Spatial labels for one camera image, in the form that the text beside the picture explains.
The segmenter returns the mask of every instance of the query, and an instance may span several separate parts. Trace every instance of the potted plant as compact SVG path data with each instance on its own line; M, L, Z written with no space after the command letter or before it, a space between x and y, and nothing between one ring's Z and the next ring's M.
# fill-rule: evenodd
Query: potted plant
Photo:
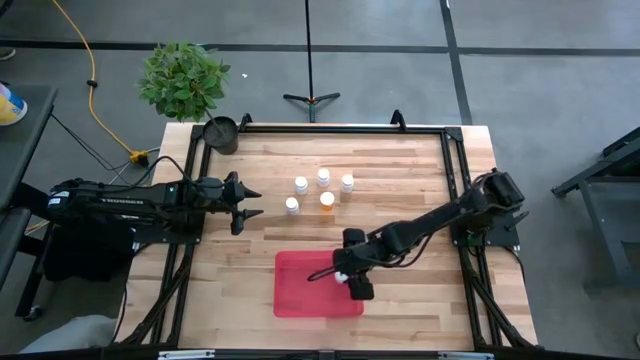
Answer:
M155 105L158 115L180 122L200 122L206 115L205 142L221 154L232 154L238 148L236 123L224 116L214 118L209 112L225 96L223 83L230 68L211 59L201 46L169 43L154 49L153 56L145 60L145 76L138 82L140 98Z

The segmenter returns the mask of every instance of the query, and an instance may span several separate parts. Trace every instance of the wooden table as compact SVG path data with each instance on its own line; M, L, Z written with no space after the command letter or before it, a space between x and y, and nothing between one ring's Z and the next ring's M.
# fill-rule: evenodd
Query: wooden table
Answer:
M184 164L190 133L190 124L168 124L161 155ZM472 178L494 167L488 128L463 127L463 134ZM454 164L459 173L457 160ZM336 205L329 213L321 209L322 190L315 183L320 167L330 170L329 189L336 194ZM210 176L224 178L229 171L237 171L248 187L264 194L245 200L241 208L265 213L248 220L239 236L230 234L228 215L207 215L191 270L181 348L473 348L459 257L448 230L436 233L414 266L370 272L376 297L365 302L361 317L283 319L273 315L277 252L334 249L341 246L345 227L371 231L391 221L413 219L449 201L438 136L243 134L234 155L212 155ZM340 196L339 179L349 173L355 178L354 193ZM295 195L295 176L307 177L310 186L307 195L296 196L301 212L291 217L286 215L284 201ZM173 165L162 162L154 181L179 178ZM167 246L152 245L133 261L119 338L131 333L156 300L166 252ZM535 343L518 263L501 248L487 249L487 259L496 301L522 335ZM484 306L478 309L488 339Z

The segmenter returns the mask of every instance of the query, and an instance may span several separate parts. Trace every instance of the red plastic bin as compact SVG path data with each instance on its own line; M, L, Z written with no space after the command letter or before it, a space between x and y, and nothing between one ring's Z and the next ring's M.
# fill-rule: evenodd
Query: red plastic bin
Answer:
M332 275L309 282L312 273L332 265L333 251L281 251L276 254L273 313L277 317L360 316L362 301L352 300L347 284Z

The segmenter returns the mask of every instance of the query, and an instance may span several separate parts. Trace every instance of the concrete floor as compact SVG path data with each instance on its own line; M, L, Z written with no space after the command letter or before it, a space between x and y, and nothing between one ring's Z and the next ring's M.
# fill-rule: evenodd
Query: concrete floor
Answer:
M61 1L91 40L303 44L299 0ZM633 0L450 0L460 46L638 48L640 2ZM447 44L438 0L324 0L311 6L313 39L326 45ZM0 19L0 36L75 40L46 0L16 2ZM96 108L137 149L158 146L166 120L138 100L135 81L148 52L96 51ZM305 122L306 111L281 99L306 95L303 53L221 52L232 64L230 97L218 111L236 119ZM462 56L473 123L488 125L499 166L527 197L519 225L527 292L538 339L554 350L640 357L640 295L585 294L582 284L604 259L578 194L563 201L549 189L593 162L608 143L638 126L640 58ZM342 98L320 122L386 123L395 108L409 123L461 123L446 54L321 53L316 93ZM90 68L80 50L21 49L0 63L0 79L60 89L55 113L114 164L125 153L90 118L84 84ZM139 171L125 176L135 179ZM49 123L26 180L41 189L71 177L108 181L103 170ZM73 316L116 316L124 276L106 284L46 284L46 315L25 324L13 310L31 260L19 256L0 292L0 353L20 350Z

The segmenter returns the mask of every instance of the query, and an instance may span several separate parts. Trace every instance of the microphone stand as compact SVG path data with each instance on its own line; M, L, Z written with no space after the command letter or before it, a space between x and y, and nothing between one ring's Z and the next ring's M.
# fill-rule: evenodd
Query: microphone stand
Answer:
M328 99L337 99L340 97L340 93L333 93L328 95L322 95L318 97L313 96L313 68L311 65L311 28L309 26L309 0L304 1L304 10L305 16L307 20L307 58L308 58L308 66L309 66L309 97L297 96L284 94L282 97L287 100L297 100L302 101L303 103L309 106L309 122L316 122L316 105L323 100Z

